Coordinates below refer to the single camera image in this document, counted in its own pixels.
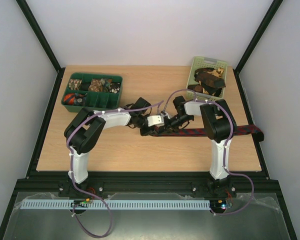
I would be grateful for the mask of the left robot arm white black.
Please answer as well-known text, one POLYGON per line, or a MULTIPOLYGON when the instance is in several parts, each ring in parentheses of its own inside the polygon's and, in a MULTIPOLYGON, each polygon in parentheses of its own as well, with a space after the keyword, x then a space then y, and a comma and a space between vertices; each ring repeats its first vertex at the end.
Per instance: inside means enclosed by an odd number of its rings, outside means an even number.
POLYGON ((68 176, 74 185, 82 184, 88 178, 90 151, 96 146, 103 130, 127 126, 133 113, 140 113, 163 102, 132 109, 119 107, 111 110, 91 110, 82 108, 64 131, 66 147, 69 150, 70 168, 68 176))

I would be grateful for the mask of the red navy striped tie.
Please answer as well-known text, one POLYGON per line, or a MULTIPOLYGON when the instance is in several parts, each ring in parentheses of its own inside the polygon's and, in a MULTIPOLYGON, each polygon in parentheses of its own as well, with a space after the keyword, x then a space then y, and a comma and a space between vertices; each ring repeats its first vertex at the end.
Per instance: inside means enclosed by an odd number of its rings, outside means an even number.
MULTIPOLYGON (((208 137, 211 140, 216 140, 220 142, 221 140, 225 140, 229 137, 231 133, 231 128, 226 127, 222 128, 184 128, 180 129, 177 132, 170 132, 169 135, 151 135, 152 137, 208 137)), ((233 136, 245 136, 252 135, 256 138, 258 142, 262 142, 265 139, 264 133, 254 124, 249 125, 240 125, 234 127, 232 131, 233 136)))

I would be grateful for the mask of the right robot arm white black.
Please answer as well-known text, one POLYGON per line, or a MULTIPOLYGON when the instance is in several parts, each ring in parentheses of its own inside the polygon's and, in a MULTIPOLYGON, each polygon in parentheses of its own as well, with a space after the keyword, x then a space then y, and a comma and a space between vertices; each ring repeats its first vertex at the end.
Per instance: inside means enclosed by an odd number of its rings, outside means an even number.
POLYGON ((204 137, 211 140, 212 160, 209 169, 210 179, 206 187, 208 191, 219 196, 230 187, 229 148, 237 129, 236 121, 224 99, 217 101, 185 100, 176 97, 173 105, 177 114, 169 117, 162 112, 164 124, 156 128, 158 137, 198 137, 200 129, 184 128, 183 125, 200 116, 203 122, 204 137))

